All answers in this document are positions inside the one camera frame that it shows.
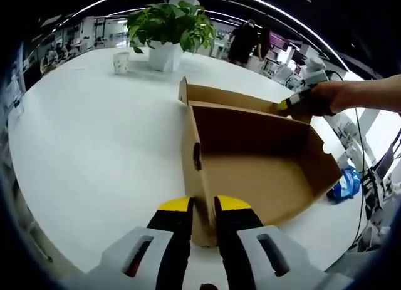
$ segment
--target paper cup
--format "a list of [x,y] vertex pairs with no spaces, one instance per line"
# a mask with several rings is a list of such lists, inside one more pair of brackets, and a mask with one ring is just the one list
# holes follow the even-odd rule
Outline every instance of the paper cup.
[[119,52],[113,55],[114,73],[125,74],[128,71],[129,52]]

